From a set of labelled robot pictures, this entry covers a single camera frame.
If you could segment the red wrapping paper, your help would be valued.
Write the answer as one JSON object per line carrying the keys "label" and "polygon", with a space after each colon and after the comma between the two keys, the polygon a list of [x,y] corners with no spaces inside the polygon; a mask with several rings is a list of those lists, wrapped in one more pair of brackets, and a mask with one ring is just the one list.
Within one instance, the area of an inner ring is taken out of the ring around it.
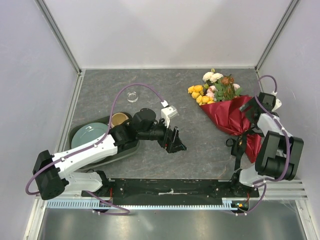
{"label": "red wrapping paper", "polygon": [[[239,108],[251,99],[251,96],[242,95],[232,100],[203,104],[200,108],[219,130],[231,136],[240,136],[251,128],[251,123]],[[257,133],[250,133],[247,137],[245,154],[251,163],[256,162],[261,139]]]}

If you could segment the mixed flower bunch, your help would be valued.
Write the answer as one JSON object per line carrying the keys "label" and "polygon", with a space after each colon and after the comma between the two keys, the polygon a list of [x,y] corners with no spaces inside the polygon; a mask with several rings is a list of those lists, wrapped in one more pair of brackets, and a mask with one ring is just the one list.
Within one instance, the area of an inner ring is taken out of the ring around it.
{"label": "mixed flower bunch", "polygon": [[202,80],[203,85],[192,85],[187,89],[187,93],[199,106],[230,101],[238,98],[242,93],[242,87],[235,83],[231,74],[223,75],[216,72],[214,68],[205,73]]}

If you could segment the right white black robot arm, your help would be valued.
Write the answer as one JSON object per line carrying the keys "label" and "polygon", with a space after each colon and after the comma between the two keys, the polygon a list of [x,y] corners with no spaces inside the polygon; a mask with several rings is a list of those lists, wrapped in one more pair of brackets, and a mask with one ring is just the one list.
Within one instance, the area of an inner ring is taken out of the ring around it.
{"label": "right white black robot arm", "polygon": [[[257,189],[266,182],[291,181],[295,178],[302,155],[304,141],[290,134],[275,112],[281,101],[275,93],[261,92],[239,110],[245,114],[251,127],[237,139],[228,139],[226,145],[235,156],[234,174],[229,191],[235,197],[242,196],[247,189]],[[255,164],[241,169],[241,158],[245,153],[249,136],[258,134],[263,142]]]}

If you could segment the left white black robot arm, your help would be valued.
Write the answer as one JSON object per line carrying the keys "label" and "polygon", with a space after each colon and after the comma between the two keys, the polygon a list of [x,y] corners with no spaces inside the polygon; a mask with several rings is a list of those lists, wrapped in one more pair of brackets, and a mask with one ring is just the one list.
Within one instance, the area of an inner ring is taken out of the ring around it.
{"label": "left white black robot arm", "polygon": [[32,170],[42,200],[51,200],[63,192],[90,191],[99,197],[106,196],[110,185],[101,171],[79,172],[133,154],[140,141],[156,141],[167,153],[185,151],[179,138],[179,129],[171,128],[170,121],[178,115],[174,106],[160,111],[161,118],[149,108],[143,108],[122,124],[112,127],[108,133],[78,147],[50,154],[44,150],[38,154]]}

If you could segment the black ribbon with gold text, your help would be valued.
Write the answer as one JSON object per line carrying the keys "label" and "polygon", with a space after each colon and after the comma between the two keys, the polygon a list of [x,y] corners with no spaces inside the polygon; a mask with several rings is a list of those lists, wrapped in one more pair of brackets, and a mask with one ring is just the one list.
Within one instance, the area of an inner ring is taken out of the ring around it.
{"label": "black ribbon with gold text", "polygon": [[241,159],[244,154],[247,155],[250,162],[256,162],[258,151],[261,147],[261,137],[254,132],[253,127],[243,132],[237,139],[229,138],[225,142],[227,147],[231,147],[231,155],[235,156],[234,173],[230,180],[239,177],[241,171]]}

